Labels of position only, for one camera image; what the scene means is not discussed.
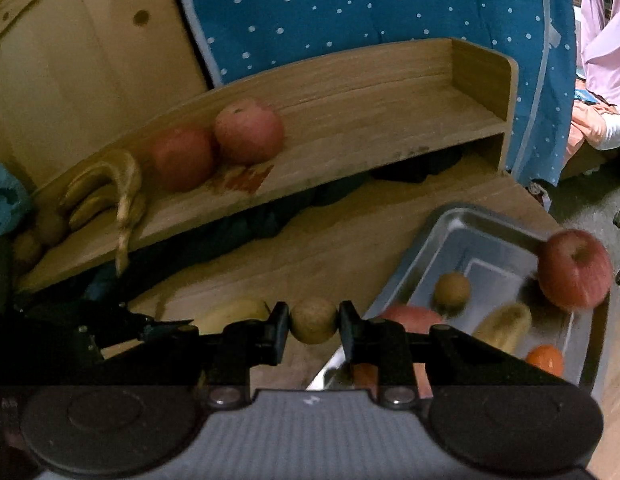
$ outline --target metal tray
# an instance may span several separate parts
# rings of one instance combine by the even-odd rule
[[[429,216],[386,286],[363,316],[381,314],[395,301],[433,308],[439,276],[457,270],[471,282],[463,311],[445,322],[472,333],[493,309],[522,301],[532,312],[532,328],[517,348],[525,358],[540,344],[562,350],[564,379],[600,396],[612,332],[609,297],[593,311],[567,314],[546,300],[536,283],[537,254],[546,238],[514,220],[482,207],[456,203]],[[351,387],[343,348],[321,369],[309,390]]]

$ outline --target polka dot fabric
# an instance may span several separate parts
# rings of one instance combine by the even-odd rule
[[[519,98],[508,169],[522,184],[558,181],[574,93],[572,0],[545,0],[546,6],[544,0],[182,1],[194,11],[188,21],[204,37],[197,43],[213,59],[210,69],[220,83],[411,39],[462,38],[512,56],[519,64]]]

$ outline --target red object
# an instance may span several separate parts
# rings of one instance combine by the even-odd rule
[[[544,244],[537,274],[545,297],[569,312],[595,308],[605,299],[613,280],[606,248],[578,229],[557,233]]]
[[[249,166],[266,162],[283,150],[285,130],[279,114],[256,99],[241,99],[216,116],[215,136],[221,156]]]
[[[216,151],[212,132],[188,126],[162,134],[152,146],[152,158],[161,184],[168,191],[183,192],[200,186],[212,176]]]
[[[403,303],[394,303],[389,306],[380,316],[401,323],[406,332],[427,334],[432,325],[443,323],[443,318],[433,310],[423,306],[411,306]],[[423,363],[415,363],[414,374],[417,377],[419,396],[432,396],[432,389],[426,375],[426,366]],[[378,383],[378,370],[375,365],[359,364],[353,367],[353,378],[357,388],[368,388],[376,396]]]
[[[557,377],[564,374],[564,356],[552,345],[541,345],[532,349],[526,357],[526,363]]]

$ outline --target banana peel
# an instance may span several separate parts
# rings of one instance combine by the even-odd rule
[[[90,193],[70,215],[70,230],[78,231],[96,215],[118,204],[118,190],[114,184],[99,187]]]
[[[123,274],[123,272],[125,272],[125,269],[127,269],[127,267],[130,265],[130,258],[128,256],[130,237],[132,236],[132,231],[134,230],[136,225],[145,215],[146,206],[147,200],[144,193],[138,192],[134,197],[134,201],[132,202],[127,224],[125,225],[125,227],[119,227],[118,242],[116,245],[116,256],[114,258],[116,275],[119,278]]]
[[[118,191],[118,210],[116,221],[121,228],[128,225],[130,208],[135,195],[141,189],[141,168],[127,150],[111,150],[101,160],[81,171],[69,184],[61,207],[73,210],[94,190],[112,182]]]
[[[265,301],[242,298],[215,306],[191,324],[199,329],[200,334],[218,334],[231,323],[247,319],[265,321],[269,314]]]

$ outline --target black circular pad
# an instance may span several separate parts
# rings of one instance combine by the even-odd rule
[[[428,413],[444,449],[502,474],[551,474],[594,450],[603,429],[596,402],[567,386],[446,386]]]
[[[50,469],[122,476],[174,456],[196,423],[196,403],[182,386],[52,386],[27,403],[21,431]]]

